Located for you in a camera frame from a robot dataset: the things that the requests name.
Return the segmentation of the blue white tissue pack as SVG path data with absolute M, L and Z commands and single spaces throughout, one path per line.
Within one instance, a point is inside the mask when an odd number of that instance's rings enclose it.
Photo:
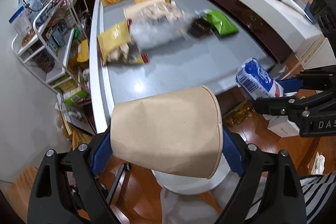
M 279 98 L 284 95 L 283 87 L 268 75 L 255 58 L 243 63 L 236 73 L 236 82 L 253 100 Z

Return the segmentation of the green plastic bag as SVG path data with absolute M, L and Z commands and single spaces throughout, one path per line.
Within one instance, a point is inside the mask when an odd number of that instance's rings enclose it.
M 219 10 L 207 10 L 206 21 L 217 30 L 220 36 L 237 34 L 239 29 Z

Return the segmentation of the black square plastic tray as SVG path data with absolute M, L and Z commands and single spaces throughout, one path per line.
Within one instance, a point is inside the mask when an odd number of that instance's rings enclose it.
M 194 38 L 201 38 L 211 34 L 212 25 L 203 18 L 195 19 L 187 33 Z

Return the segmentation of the gold snack wrapper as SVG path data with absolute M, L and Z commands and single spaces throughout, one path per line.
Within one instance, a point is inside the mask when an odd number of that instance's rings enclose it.
M 140 53 L 135 42 L 131 41 L 129 20 L 114 24 L 97 36 L 97 44 L 102 64 L 109 63 L 142 65 L 150 63 L 146 53 Z

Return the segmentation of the clear bag with paper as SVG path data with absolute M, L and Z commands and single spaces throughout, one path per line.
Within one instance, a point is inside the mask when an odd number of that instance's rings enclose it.
M 187 36 L 192 24 L 205 10 L 183 11 L 176 5 L 158 2 L 128 15 L 130 41 L 140 52 L 151 50 Z

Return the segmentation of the white round trash bin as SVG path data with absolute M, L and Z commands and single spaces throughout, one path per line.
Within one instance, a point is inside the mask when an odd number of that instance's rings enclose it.
M 233 173 L 226 161 L 224 155 L 222 155 L 219 166 L 212 176 L 212 178 L 196 178 L 177 176 L 168 173 L 162 173 L 155 170 L 151 171 L 154 175 L 157 183 L 175 194 L 194 196 L 201 193 L 209 192 L 219 186 L 228 176 L 235 175 L 237 180 L 240 177 Z

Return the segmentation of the white paper shopping bag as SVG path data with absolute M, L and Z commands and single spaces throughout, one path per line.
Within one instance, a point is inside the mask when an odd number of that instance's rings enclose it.
M 268 130 L 281 138 L 299 135 L 299 128 L 294 122 L 289 121 L 287 116 L 272 116 L 268 123 Z

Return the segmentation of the crumpled white tissue on floor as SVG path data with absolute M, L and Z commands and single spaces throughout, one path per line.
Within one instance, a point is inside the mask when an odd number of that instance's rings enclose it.
M 324 170 L 325 170 L 325 157 L 320 153 L 316 153 L 314 163 L 311 169 L 311 174 L 322 175 Z

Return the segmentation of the blue ziplock bag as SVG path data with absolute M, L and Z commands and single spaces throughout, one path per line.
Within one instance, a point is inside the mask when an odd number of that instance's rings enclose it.
M 18 7 L 21 6 L 24 7 L 24 11 L 31 22 L 43 8 L 41 0 L 18 0 Z

